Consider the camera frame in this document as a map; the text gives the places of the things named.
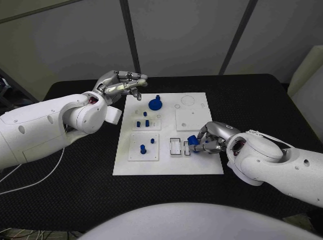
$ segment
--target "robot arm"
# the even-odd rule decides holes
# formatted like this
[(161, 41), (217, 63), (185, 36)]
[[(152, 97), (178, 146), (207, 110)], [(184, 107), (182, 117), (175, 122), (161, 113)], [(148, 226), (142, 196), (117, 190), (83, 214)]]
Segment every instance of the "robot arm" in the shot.
[(323, 208), (323, 154), (290, 146), (280, 149), (274, 137), (251, 130), (241, 133), (221, 122), (208, 122), (191, 145), (195, 151), (227, 151), (228, 166), (251, 185), (272, 184), (286, 195)]
[[(75, 140), (99, 131), (104, 121), (119, 123), (123, 111), (110, 105), (132, 94), (142, 100), (137, 86), (148, 76), (111, 71), (93, 91), (74, 94), (9, 111), (0, 116), (0, 169), (45, 158)], [(65, 132), (64, 124), (74, 130)]]

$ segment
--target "white board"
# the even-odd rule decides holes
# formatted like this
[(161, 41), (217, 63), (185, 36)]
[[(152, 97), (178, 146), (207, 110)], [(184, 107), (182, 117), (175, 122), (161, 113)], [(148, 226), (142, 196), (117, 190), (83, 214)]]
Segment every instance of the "white board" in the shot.
[[(161, 110), (153, 111), (149, 108), (149, 102), (156, 99), (156, 95), (161, 96), (163, 106)], [(220, 154), (208, 154), (207, 152), (195, 153), (191, 151), (191, 156), (186, 155), (189, 151), (185, 142), (188, 142), (189, 136), (198, 135), (201, 128), (198, 130), (178, 131), (178, 110), (194, 110), (192, 112), (195, 113), (205, 111), (210, 113), (204, 115), (204, 118), (197, 118), (197, 121), (195, 119), (189, 119), (186, 124), (191, 123), (192, 125), (204, 126), (212, 121), (207, 94), (204, 92), (149, 93), (142, 95), (142, 101), (137, 101), (132, 95), (127, 96), (113, 170), (114, 176), (224, 174)], [(146, 120), (149, 120), (150, 123), (158, 123), (158, 127), (153, 130), (146, 130)], [(159, 135), (159, 138), (156, 138), (159, 141), (158, 160), (145, 160), (148, 156), (143, 157), (139, 149), (139, 146), (146, 143), (148, 153), (150, 150), (153, 154), (156, 154), (158, 150), (155, 147), (158, 145), (148, 143), (152, 136), (143, 135), (148, 136), (146, 138), (136, 137), (136, 134)], [(172, 138), (179, 138), (181, 141), (181, 154), (175, 155), (171, 154), (171, 146), (173, 145), (171, 142)]]

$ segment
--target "blue knob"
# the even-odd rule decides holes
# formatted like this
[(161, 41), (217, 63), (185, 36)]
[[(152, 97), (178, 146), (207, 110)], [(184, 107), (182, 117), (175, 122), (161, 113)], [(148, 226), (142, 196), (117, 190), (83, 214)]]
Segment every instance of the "blue knob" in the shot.
[(140, 146), (140, 153), (142, 153), (142, 154), (146, 154), (146, 152), (148, 152), (148, 150), (146, 150), (146, 146), (142, 145), (142, 146)]
[(199, 140), (197, 138), (195, 135), (192, 135), (189, 138), (188, 138), (188, 145), (199, 145)]
[(149, 108), (150, 110), (158, 111), (162, 108), (162, 106), (163, 106), (163, 103), (161, 101), (161, 96), (158, 95), (156, 99), (150, 100), (149, 102)]

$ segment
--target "robotic hand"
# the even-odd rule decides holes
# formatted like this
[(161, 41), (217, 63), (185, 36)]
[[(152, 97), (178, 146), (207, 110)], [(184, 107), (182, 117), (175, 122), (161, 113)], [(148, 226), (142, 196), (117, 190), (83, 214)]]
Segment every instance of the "robotic hand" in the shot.
[[(253, 186), (264, 182), (286, 195), (323, 208), (323, 154), (295, 148), (259, 131), (241, 133), (225, 123), (211, 121), (202, 127), (198, 141), (189, 149), (211, 154), (227, 152), (228, 166)], [(272, 140), (290, 148), (280, 149)]]
[[(0, 169), (45, 158), (96, 133), (104, 121), (117, 125), (123, 111), (110, 105), (122, 95), (142, 100), (137, 86), (148, 86), (146, 75), (110, 71), (93, 91), (6, 112), (0, 116)], [(74, 128), (71, 132), (64, 124)]]

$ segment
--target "black table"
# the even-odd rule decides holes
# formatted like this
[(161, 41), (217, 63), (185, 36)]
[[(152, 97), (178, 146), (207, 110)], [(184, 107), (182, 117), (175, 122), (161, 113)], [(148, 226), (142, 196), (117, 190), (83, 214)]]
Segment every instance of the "black table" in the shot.
[[(93, 90), (97, 80), (58, 82), (47, 100)], [(277, 137), (297, 148), (323, 152), (323, 145), (282, 87), (269, 74), (152, 77), (142, 93), (205, 92), (214, 121), (241, 131)], [(126, 98), (113, 105), (124, 109)], [(161, 203), (201, 202), (234, 206), (276, 218), (316, 207), (286, 196), (267, 183), (256, 187), (235, 176), (221, 154), (224, 175), (113, 176), (122, 122), (67, 149), (51, 177), (0, 196), (0, 227), (87, 231), (124, 212)], [(0, 184), (0, 192), (41, 180), (61, 152), (29, 164)]]

